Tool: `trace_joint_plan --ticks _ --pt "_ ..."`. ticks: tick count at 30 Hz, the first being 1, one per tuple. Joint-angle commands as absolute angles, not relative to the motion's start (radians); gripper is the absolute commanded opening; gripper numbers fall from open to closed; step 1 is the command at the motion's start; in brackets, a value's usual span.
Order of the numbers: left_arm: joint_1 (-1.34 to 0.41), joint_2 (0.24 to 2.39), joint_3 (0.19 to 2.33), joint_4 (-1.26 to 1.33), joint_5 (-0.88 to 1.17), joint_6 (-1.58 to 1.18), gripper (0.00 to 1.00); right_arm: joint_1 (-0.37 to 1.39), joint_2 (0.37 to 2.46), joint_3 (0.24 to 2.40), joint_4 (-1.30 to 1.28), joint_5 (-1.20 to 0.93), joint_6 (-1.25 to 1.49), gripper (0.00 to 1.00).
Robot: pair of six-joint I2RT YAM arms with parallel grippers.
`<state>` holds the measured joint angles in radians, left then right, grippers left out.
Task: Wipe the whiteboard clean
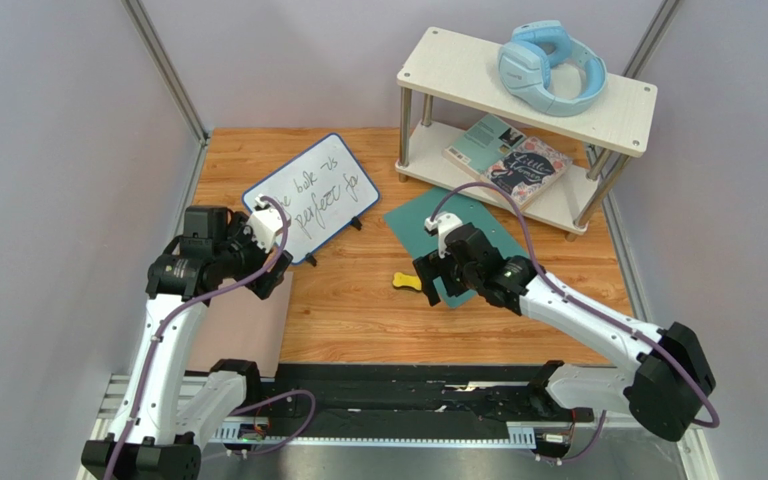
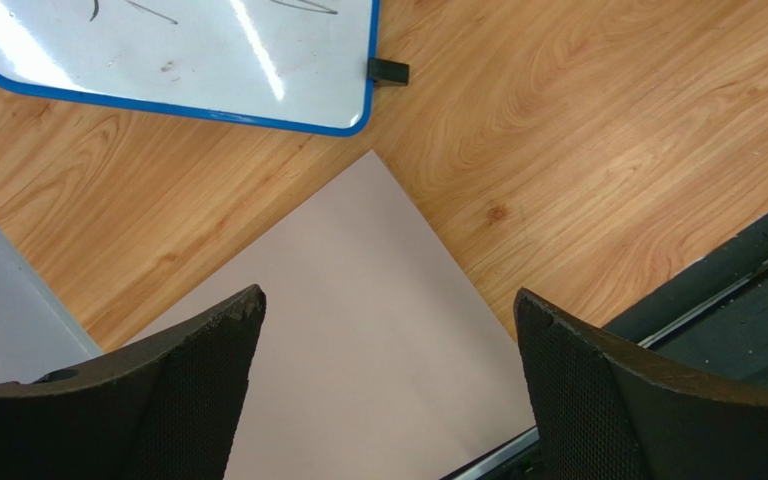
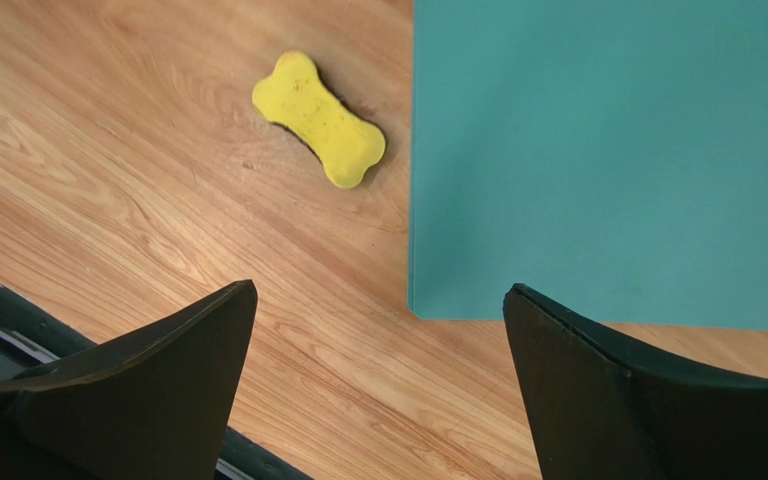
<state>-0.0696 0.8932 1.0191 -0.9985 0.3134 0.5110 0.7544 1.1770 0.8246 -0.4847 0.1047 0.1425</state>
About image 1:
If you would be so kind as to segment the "yellow bone-shaped eraser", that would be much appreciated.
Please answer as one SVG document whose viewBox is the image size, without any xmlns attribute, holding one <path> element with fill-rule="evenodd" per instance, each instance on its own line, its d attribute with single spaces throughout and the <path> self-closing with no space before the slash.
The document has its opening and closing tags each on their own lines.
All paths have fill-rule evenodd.
<svg viewBox="0 0 768 480">
<path fill-rule="evenodd" d="M 415 292 L 422 291 L 422 282 L 416 275 L 403 272 L 395 272 L 392 276 L 391 285 L 397 290 L 410 290 Z"/>
</svg>

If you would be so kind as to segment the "blue framed whiteboard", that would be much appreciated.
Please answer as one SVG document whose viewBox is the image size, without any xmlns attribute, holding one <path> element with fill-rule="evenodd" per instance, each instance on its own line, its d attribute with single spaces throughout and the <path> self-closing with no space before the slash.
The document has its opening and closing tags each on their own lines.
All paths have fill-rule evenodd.
<svg viewBox="0 0 768 480">
<path fill-rule="evenodd" d="M 266 195 L 290 219 L 286 251 L 299 265 L 350 226 L 381 194 L 347 143 L 330 133 L 244 192 L 247 208 Z"/>
</svg>

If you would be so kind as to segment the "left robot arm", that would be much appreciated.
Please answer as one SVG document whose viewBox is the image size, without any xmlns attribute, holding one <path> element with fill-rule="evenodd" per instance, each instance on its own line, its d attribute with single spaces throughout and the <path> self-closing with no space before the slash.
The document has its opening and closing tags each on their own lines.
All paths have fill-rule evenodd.
<svg viewBox="0 0 768 480">
<path fill-rule="evenodd" d="M 221 360 L 185 405 L 180 391 L 211 300 L 241 287 L 268 298 L 292 261 L 289 215 L 262 195 L 250 212 L 185 209 L 147 272 L 144 326 L 123 400 L 105 437 L 84 444 L 81 464 L 96 479 L 195 479 L 203 450 L 230 411 L 258 388 L 255 363 Z"/>
</svg>

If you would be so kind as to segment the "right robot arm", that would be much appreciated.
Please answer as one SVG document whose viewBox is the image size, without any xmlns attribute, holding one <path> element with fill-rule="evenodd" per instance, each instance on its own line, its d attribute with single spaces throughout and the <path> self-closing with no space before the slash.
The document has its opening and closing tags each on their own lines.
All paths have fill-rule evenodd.
<svg viewBox="0 0 768 480">
<path fill-rule="evenodd" d="M 710 410 L 716 381 L 697 334 L 674 322 L 643 322 L 581 295 L 531 259 L 503 256 L 484 232 L 457 216 L 424 222 L 437 245 L 414 268 L 430 305 L 436 288 L 457 297 L 474 292 L 489 305 L 549 325 L 609 360 L 608 370 L 565 362 L 538 385 L 558 406 L 631 415 L 657 437 L 677 442 Z"/>
</svg>

